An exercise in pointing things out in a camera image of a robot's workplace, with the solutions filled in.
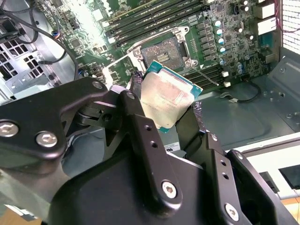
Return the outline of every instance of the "black metal bracket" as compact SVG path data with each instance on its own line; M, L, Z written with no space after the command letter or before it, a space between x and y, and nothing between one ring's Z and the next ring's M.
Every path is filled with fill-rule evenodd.
M92 115L85 116L86 111ZM116 94L96 79L83 78L4 105L0 118L0 122L10 121L19 129L14 136L0 137L0 154L5 156L0 159L0 168L51 173L66 150L66 135L87 125L122 129L130 134L137 162L146 171L160 213L169 217L182 204L181 188L155 124L145 117L138 96L128 90ZM45 131L55 135L55 145L38 144L38 135ZM171 189L164 187L165 182Z
M107 92L96 79L84 78L1 106L0 122L15 124L18 132L0 137L0 167L39 174L55 171L75 114ZM45 131L55 134L55 146L37 143L37 136Z
M262 225L298 224L242 153L231 150L227 153L226 157L230 159L235 176L237 177L241 204L255 203L257 211L260 212L245 212L246 216L250 218L251 216L248 213L252 215L253 213L257 213L259 215L259 222Z
M199 102L188 109L176 128L186 159L206 171L206 187L214 193L213 201L211 197L206 201L207 210L215 212L210 218L213 224L297 224L246 157L235 150L226 154L217 136L205 130ZM259 218L256 215L252 219L245 209L249 199L258 202Z

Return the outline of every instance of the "green circuit board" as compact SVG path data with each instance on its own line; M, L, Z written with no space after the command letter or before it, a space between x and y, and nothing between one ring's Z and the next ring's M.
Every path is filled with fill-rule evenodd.
M272 54L273 36L253 32L254 1L245 5L236 0L40 0L38 8L55 30L55 19L45 4L59 21L59 39L76 55L80 70L103 82L104 67L126 55L135 43L155 35L140 45L145 67L148 59L174 65L176 72L204 91L222 88L224 81L238 83L269 72L264 55ZM175 27L188 27L186 45L175 44L172 32L160 35ZM196 65L186 67L187 59ZM136 70L130 58L123 59L110 67L113 83L126 86ZM221 71L229 76L222 77Z

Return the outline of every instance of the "capacitor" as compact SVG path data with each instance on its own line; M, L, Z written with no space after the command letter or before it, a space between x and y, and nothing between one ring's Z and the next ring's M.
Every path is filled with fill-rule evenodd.
M249 40L253 40L254 36L252 34L246 34L245 37Z
M217 30L216 30L216 34L217 34L217 35L221 35L222 33L223 33L222 29L217 29Z
M223 65L225 65L225 61L223 59L219 59L219 64L220 64L220 66L223 66Z
M216 20L216 21L214 22L214 26L215 26L215 27L220 27L220 26L221 26L221 21Z
M224 47L220 47L220 48L219 48L219 51L220 51L221 53L224 53L224 52L226 51L226 49L225 49Z
M224 39L223 39L223 38L218 38L217 42L218 42L220 45L223 45L223 44L224 44Z
M240 1L240 4L243 5L243 6L246 6L246 5L248 5L248 1L247 0L242 0L242 1Z
M243 65L240 62L236 64L236 67L238 68L238 70L243 69Z
M249 7L248 6L242 6L241 10L245 11L245 12L248 12L249 11Z
M234 28L234 30L238 33L243 32L243 29L241 27L236 27L236 28Z

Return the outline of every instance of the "ventilation grille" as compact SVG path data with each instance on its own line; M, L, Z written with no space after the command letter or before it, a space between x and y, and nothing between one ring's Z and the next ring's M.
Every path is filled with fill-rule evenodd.
M8 81L13 76L16 76L18 72L8 62L10 57L4 52L3 48L0 47L0 72L3 74L3 79Z
M300 0L283 0L282 29L294 31L300 28ZM283 33L283 47L300 54L300 30Z
M38 65L38 62L33 58L32 55L24 58L24 61L31 69L29 75L31 75L33 78L36 78L44 73L43 69Z
M28 52L28 49L25 45L19 44L14 40L5 42L4 46L7 48L7 50L9 50L9 52L14 58Z

